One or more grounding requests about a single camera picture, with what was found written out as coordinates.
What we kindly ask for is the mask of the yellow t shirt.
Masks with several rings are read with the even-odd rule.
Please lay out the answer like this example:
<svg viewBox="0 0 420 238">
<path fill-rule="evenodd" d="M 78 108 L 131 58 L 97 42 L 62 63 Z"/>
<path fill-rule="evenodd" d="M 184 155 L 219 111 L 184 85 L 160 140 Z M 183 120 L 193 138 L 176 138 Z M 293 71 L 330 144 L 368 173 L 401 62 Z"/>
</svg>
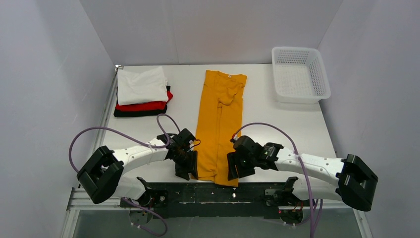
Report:
<svg viewBox="0 0 420 238">
<path fill-rule="evenodd" d="M 233 133 L 242 126 L 243 93 L 247 76 L 207 70 L 203 85 L 196 138 L 199 180 L 223 186 L 238 186 L 228 180 L 227 154 L 233 152 Z"/>
</svg>

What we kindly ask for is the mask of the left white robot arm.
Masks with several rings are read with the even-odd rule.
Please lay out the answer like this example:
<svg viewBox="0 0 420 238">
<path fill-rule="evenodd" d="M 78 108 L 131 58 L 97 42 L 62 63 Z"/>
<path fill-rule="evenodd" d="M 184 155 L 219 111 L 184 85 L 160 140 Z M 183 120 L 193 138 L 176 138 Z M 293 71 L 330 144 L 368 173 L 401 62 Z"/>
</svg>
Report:
<svg viewBox="0 0 420 238">
<path fill-rule="evenodd" d="M 126 173 L 153 162 L 172 160 L 175 175 L 189 180 L 191 175 L 197 175 L 198 153 L 192 149 L 196 141 L 185 128 L 177 134 L 158 135 L 144 145 L 116 150 L 101 146 L 79 170 L 77 179 L 95 204 L 111 197 L 130 199 L 141 206 L 160 203 L 160 197 L 167 194 L 164 190 L 154 190 L 143 178 L 129 178 Z"/>
</svg>

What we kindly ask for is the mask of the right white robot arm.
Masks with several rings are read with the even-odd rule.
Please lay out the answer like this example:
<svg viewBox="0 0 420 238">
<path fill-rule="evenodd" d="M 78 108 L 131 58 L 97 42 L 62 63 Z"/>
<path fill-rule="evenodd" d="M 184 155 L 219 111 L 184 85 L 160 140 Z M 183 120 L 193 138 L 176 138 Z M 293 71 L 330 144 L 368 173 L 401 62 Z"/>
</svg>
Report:
<svg viewBox="0 0 420 238">
<path fill-rule="evenodd" d="M 358 156 L 345 159 L 295 154 L 281 144 L 258 144 L 248 136 L 232 138 L 233 152 L 227 154 L 228 180 L 255 174 L 255 169 L 294 172 L 303 178 L 289 177 L 282 198 L 291 201 L 326 199 L 342 201 L 360 211 L 370 211 L 378 176 Z"/>
</svg>

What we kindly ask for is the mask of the black folded t shirt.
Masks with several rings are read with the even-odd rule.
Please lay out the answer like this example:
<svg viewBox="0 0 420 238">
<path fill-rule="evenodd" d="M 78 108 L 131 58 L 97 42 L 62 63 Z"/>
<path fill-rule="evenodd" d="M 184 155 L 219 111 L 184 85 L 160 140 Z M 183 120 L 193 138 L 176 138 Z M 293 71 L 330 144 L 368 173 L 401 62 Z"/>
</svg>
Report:
<svg viewBox="0 0 420 238">
<path fill-rule="evenodd" d="M 143 111 L 143 112 L 122 112 L 114 108 L 113 115 L 116 118 L 134 118 L 134 117 L 147 117 L 147 116 L 157 116 L 159 114 L 165 114 L 167 111 L 167 106 L 164 110 L 155 110 L 155 111 Z"/>
</svg>

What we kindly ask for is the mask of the red folded t shirt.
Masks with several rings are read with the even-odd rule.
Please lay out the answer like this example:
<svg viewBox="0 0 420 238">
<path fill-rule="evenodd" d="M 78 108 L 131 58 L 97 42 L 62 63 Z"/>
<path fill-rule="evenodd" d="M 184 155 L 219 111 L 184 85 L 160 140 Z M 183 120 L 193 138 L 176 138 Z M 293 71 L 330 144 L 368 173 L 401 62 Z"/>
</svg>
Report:
<svg viewBox="0 0 420 238">
<path fill-rule="evenodd" d="M 131 105 L 116 104 L 115 108 L 118 111 L 122 111 L 122 112 L 143 112 L 143 111 L 164 110 L 167 106 L 167 103 L 173 98 L 173 94 L 170 91 L 167 91 L 167 96 L 168 96 L 167 101 L 155 101 L 155 102 L 131 104 Z"/>
</svg>

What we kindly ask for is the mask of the white folded t shirt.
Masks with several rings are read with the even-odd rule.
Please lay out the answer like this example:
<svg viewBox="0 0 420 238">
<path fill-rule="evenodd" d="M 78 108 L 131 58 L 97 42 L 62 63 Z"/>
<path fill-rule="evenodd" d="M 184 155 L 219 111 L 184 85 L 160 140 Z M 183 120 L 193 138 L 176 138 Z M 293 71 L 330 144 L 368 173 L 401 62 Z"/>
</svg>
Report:
<svg viewBox="0 0 420 238">
<path fill-rule="evenodd" d="M 117 100 L 122 106 L 149 102 L 167 102 L 167 78 L 161 66 L 136 73 L 119 70 Z"/>
</svg>

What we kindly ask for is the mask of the white plastic basket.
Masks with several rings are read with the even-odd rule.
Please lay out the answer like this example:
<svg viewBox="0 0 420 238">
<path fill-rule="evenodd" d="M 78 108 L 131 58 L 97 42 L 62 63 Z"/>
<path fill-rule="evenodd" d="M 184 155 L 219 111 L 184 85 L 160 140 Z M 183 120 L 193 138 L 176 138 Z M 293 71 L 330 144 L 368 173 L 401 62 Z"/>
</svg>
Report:
<svg viewBox="0 0 420 238">
<path fill-rule="evenodd" d="M 314 104 L 331 96 L 324 62 L 317 49 L 274 47 L 274 88 L 283 103 Z"/>
</svg>

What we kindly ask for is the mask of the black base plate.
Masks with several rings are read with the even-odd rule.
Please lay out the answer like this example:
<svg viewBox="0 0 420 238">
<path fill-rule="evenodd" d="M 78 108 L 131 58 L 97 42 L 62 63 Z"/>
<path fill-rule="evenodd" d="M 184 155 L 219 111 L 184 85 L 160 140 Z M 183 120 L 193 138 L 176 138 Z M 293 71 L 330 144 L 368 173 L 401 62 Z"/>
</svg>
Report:
<svg viewBox="0 0 420 238">
<path fill-rule="evenodd" d="M 123 201 L 121 208 L 135 204 L 157 212 L 162 218 L 180 217 L 286 217 L 294 223 L 303 218 L 302 209 L 309 201 L 301 201 L 291 193 L 290 182 L 246 182 L 238 187 L 212 183 L 146 184 L 146 192 L 138 200 Z"/>
</svg>

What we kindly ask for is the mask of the aluminium frame rail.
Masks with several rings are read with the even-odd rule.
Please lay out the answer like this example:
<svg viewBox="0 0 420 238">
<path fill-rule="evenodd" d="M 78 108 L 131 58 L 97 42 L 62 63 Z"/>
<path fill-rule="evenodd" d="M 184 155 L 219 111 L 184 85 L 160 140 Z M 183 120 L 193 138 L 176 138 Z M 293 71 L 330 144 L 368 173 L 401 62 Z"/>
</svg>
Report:
<svg viewBox="0 0 420 238">
<path fill-rule="evenodd" d="M 95 204 L 112 197 L 120 206 L 137 207 L 149 217 L 210 215 L 258 216 L 274 218 L 277 211 L 286 225 L 305 222 L 311 232 L 318 224 L 324 200 L 370 211 L 378 176 L 358 156 L 344 159 L 301 154 L 269 142 L 261 145 L 242 135 L 243 93 L 246 76 L 207 70 L 200 101 L 196 134 L 188 129 L 163 132 L 151 141 L 111 150 L 97 148 L 77 179 Z M 153 162 L 172 160 L 175 175 L 209 184 L 150 187 L 127 172 Z"/>
</svg>

